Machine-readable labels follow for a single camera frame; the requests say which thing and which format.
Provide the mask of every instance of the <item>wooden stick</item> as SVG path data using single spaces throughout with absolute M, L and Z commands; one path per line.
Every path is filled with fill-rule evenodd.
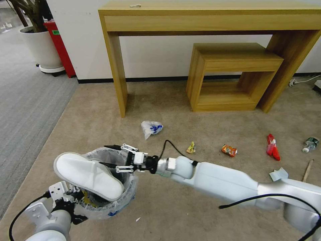
M 308 176 L 310 174 L 310 170 L 311 170 L 312 164 L 313 164 L 313 159 L 309 161 L 307 169 L 305 170 L 305 173 L 304 173 L 304 176 L 303 176 L 303 179 L 302 179 L 303 182 L 307 182 L 307 179 L 308 179 Z

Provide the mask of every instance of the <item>trash bin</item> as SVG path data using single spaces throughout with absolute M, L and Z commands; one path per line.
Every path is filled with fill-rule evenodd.
M 71 78 L 72 76 L 76 75 L 76 73 L 70 61 L 70 58 L 65 48 L 65 45 L 63 43 L 63 40 L 61 39 L 56 23 L 54 21 L 49 21 L 49 22 L 45 22 L 44 25 L 48 29 L 48 32 L 57 49 L 57 52 L 59 54 L 59 57 L 61 59 L 63 66 L 65 67 L 68 77 Z

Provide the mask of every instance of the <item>gray carpet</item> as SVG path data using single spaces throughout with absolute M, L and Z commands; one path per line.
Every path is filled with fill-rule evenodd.
M 78 85 L 40 72 L 18 29 L 0 34 L 0 218 Z

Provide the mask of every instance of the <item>wooden side table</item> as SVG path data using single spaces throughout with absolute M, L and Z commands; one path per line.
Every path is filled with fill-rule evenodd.
M 321 35 L 321 6 L 304 0 L 110 1 L 98 12 L 121 117 L 127 85 L 119 36 L 272 34 L 267 49 L 284 61 L 259 102 L 268 112 Z
M 186 92 L 193 111 L 253 110 L 283 59 L 257 43 L 194 44 Z M 239 72 L 238 82 L 203 83 L 206 72 Z

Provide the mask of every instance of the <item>orange snack package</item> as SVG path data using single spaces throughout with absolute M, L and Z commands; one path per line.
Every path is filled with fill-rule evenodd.
M 228 145 L 224 145 L 222 147 L 222 152 L 229 154 L 230 157 L 235 157 L 235 155 L 237 154 L 237 149 L 236 148 L 232 148 L 231 146 Z

